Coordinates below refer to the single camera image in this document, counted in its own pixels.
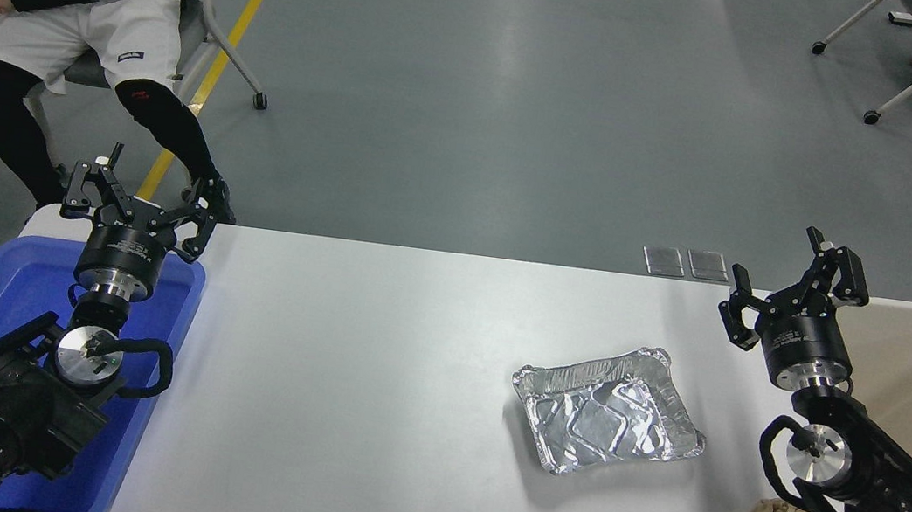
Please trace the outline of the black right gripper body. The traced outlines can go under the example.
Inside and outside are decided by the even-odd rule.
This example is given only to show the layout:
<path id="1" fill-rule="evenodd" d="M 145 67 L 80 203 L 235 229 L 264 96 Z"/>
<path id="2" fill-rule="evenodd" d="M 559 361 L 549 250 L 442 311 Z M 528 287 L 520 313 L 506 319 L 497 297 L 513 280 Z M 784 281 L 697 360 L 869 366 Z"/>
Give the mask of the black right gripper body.
<path id="1" fill-rule="evenodd" d="M 800 301 L 792 288 L 769 294 L 766 301 L 777 310 L 763 314 L 760 342 L 767 372 L 798 377 L 798 366 L 821 363 L 823 376 L 834 383 L 850 377 L 852 362 L 840 332 L 837 305 L 829 294 L 807 292 Z"/>

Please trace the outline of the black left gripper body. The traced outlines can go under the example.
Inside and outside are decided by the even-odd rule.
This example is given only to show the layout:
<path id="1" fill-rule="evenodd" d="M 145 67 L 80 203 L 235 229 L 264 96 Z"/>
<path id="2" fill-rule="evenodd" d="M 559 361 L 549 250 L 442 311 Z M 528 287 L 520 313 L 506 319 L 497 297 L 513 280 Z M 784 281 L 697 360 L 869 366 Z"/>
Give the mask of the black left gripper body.
<path id="1" fill-rule="evenodd" d="M 137 205 L 133 220 L 119 207 L 104 205 L 92 216 L 93 229 L 74 268 L 76 281 L 153 292 L 162 263 L 176 244 L 174 227 L 156 209 Z"/>

